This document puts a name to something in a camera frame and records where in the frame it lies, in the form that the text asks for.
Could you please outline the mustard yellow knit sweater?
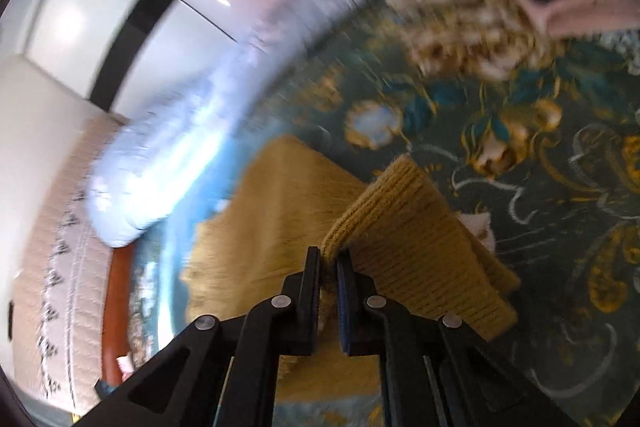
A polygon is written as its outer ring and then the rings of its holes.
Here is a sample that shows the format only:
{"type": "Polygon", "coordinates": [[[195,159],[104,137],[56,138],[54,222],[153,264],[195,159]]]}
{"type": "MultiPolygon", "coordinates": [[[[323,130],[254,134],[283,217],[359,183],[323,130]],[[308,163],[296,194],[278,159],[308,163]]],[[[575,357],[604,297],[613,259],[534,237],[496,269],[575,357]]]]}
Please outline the mustard yellow knit sweater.
{"type": "Polygon", "coordinates": [[[351,358],[337,338],[333,271],[349,251],[357,271],[411,313],[455,313],[487,340],[518,316],[508,297],[518,277],[462,225],[427,174],[408,156],[363,183],[292,136],[271,141],[246,167],[229,205],[201,225],[183,271],[186,317],[238,317],[321,253],[318,343],[308,358],[286,357],[281,402],[373,395],[375,358],[351,358]]]}

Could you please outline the light blue floral quilt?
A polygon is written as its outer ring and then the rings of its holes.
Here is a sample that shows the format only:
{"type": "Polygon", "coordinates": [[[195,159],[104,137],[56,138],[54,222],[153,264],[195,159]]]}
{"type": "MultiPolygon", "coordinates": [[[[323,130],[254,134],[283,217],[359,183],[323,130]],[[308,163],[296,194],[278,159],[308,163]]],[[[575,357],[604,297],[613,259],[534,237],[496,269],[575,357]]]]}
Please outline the light blue floral quilt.
{"type": "Polygon", "coordinates": [[[171,213],[282,72],[372,0],[283,0],[213,72],[152,98],[96,158],[86,193],[101,241],[126,246],[171,213]]]}

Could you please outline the pink folded garment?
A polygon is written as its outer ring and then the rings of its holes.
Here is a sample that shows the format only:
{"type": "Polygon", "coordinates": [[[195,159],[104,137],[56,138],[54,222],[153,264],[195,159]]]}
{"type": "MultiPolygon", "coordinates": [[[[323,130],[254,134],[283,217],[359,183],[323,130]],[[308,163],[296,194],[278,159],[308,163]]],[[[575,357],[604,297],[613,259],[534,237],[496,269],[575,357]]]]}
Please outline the pink folded garment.
{"type": "Polygon", "coordinates": [[[639,0],[515,0],[550,37],[585,37],[639,28],[639,0]]]}

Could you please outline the brown wooden bed frame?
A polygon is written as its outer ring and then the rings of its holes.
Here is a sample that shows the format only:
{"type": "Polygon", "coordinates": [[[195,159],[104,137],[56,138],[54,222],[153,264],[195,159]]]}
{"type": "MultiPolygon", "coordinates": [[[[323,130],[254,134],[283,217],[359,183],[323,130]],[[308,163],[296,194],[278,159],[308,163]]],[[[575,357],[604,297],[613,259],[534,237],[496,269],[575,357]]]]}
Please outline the brown wooden bed frame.
{"type": "Polygon", "coordinates": [[[102,325],[102,381],[110,386],[122,382],[117,359],[129,352],[130,275],[134,261],[134,243],[115,248],[108,274],[102,325]]]}

